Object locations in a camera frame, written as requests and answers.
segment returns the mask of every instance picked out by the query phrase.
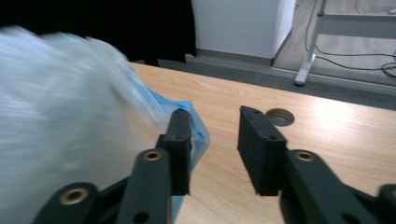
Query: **black curtain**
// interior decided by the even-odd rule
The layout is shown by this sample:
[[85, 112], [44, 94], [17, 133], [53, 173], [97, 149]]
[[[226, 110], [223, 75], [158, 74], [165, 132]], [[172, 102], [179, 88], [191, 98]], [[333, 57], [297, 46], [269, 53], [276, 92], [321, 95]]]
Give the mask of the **black curtain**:
[[191, 0], [1, 0], [0, 26], [101, 39], [129, 61], [195, 56]]

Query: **wooden table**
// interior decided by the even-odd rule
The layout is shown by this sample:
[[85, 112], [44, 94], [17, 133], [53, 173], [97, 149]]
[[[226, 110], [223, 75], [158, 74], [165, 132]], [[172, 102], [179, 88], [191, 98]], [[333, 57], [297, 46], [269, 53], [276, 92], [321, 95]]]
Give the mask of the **wooden table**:
[[177, 224], [283, 223], [278, 197], [260, 197], [237, 146], [239, 109], [284, 108], [289, 149], [316, 152], [347, 185], [376, 196], [396, 183], [396, 112], [132, 63], [141, 80], [172, 100], [192, 100], [211, 143], [191, 177]]

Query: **white plastic bag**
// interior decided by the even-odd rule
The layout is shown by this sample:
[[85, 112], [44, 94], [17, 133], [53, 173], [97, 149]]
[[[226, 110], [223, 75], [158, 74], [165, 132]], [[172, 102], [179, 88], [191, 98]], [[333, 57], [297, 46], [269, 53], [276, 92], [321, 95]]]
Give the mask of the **white plastic bag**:
[[[58, 189], [99, 189], [130, 175], [172, 112], [191, 113], [191, 169], [209, 144], [192, 103], [149, 89], [107, 43], [69, 34], [0, 31], [0, 223], [31, 223]], [[174, 197], [174, 217], [182, 197]]]

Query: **white wall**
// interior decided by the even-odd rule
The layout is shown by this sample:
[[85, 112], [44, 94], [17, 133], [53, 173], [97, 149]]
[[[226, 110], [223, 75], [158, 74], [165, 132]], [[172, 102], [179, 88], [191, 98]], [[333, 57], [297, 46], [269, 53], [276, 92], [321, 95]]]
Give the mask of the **white wall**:
[[273, 58], [292, 25], [295, 0], [192, 0], [196, 47]]

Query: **cable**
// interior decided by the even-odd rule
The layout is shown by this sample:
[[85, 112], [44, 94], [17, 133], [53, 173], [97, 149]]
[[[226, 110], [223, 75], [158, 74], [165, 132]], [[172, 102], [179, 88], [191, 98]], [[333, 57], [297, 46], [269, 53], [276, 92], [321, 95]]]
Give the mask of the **cable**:
[[340, 64], [340, 63], [335, 63], [335, 62], [333, 62], [332, 60], [329, 60], [329, 59], [327, 59], [327, 58], [322, 58], [322, 57], [316, 57], [316, 58], [321, 59], [321, 60], [324, 60], [324, 61], [327, 61], [327, 62], [329, 62], [329, 63], [333, 63], [333, 64], [338, 65], [338, 66], [343, 67], [343, 68], [348, 68], [348, 69], [363, 70], [363, 71], [382, 71], [382, 70], [383, 70], [383, 68], [356, 68], [356, 67], [348, 67], [348, 66], [342, 65], [342, 64]]
[[319, 51], [322, 54], [327, 54], [327, 55], [333, 55], [333, 56], [386, 56], [386, 57], [392, 57], [396, 61], [396, 55], [395, 54], [383, 54], [383, 53], [370, 53], [370, 54], [336, 54], [336, 53], [328, 53], [320, 50], [318, 46], [315, 46], [317, 51]]

